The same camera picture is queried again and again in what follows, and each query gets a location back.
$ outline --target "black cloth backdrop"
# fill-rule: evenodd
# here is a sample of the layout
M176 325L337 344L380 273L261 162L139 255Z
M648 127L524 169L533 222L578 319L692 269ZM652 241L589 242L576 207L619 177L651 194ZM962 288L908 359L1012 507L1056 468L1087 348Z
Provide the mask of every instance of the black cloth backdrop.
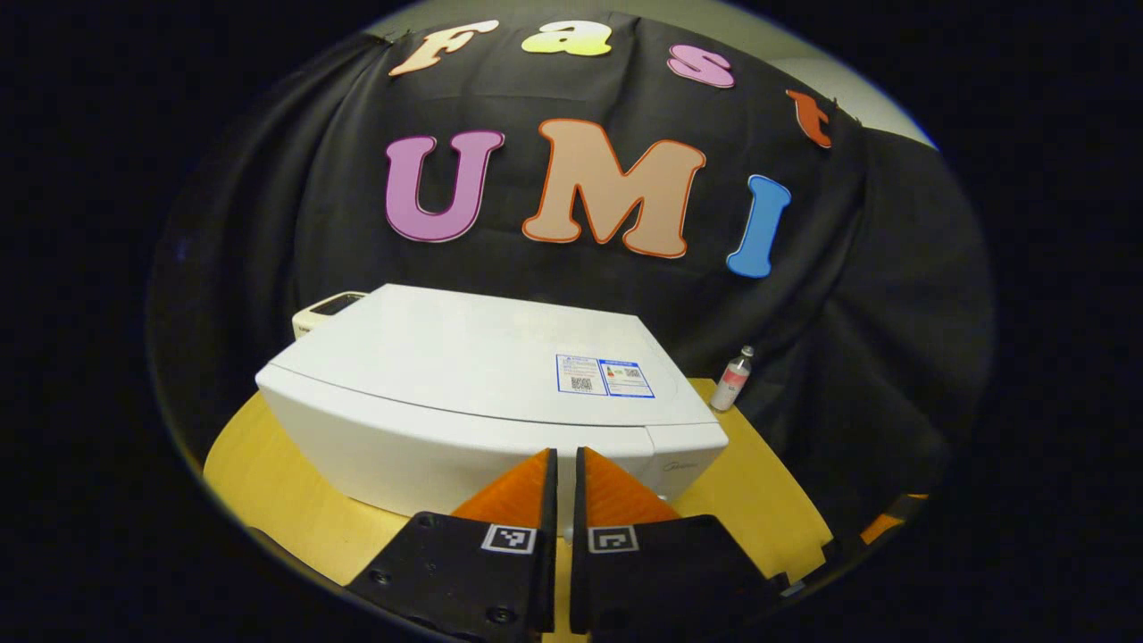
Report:
M293 341L290 315L337 291L401 282L638 314L688 377L718 378L743 345L756 371L738 408L834 533L862 530L901 493L925 493L974 424L993 344L986 257L940 154L865 129L799 80L673 26L621 14L612 51L528 54L520 42L567 15L501 21L433 73L390 78L423 33L354 35L283 79L223 134L191 177L158 249L149 344L167 421L200 464L256 391L254 375ZM458 25L441 25L447 29ZM670 72L668 50L727 57L735 87ZM799 128L793 89L829 115L831 148ZM536 212L551 118L601 124L624 169L660 139L702 150L684 235L666 259L583 225L570 243L520 230ZM386 146L431 135L421 204L451 202L461 131L494 129L475 225L442 243L385 218ZM730 272L761 174L786 186L761 279Z

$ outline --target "white appliance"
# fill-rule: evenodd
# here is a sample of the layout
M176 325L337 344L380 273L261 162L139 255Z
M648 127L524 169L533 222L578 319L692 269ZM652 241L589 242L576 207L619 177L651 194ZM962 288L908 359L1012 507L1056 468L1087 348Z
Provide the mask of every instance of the white appliance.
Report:
M386 283L256 376L289 436L342 493L447 514L542 449L570 533L590 447L670 501L727 444L638 316Z

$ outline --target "small bottle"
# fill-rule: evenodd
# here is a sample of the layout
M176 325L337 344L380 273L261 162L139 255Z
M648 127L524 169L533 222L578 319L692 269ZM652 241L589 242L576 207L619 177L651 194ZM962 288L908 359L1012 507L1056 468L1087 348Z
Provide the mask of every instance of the small bottle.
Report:
M711 407L716 411L726 411L734 404L735 399L738 397L738 392L742 391L743 385L746 384L746 378L750 377L750 359L753 356L754 349L744 346L742 347L742 355L735 357L726 365L722 379L718 383L718 389L711 396Z

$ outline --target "wooden table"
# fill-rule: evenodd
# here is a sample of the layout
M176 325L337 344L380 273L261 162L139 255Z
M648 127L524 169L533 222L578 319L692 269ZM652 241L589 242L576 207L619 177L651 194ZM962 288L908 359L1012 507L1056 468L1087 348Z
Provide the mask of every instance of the wooden table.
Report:
M690 384L703 400L714 393L713 381ZM797 582L825 562L822 546L833 537L742 413L732 409L718 418L728 447L672 505L684 516L718 516L767 578L785 572ZM290 441L261 395L223 429L203 475L240 521L338 585L349 584L408 520L338 493ZM544 641L584 641L567 624L572 547L559 539L555 549L555 633Z

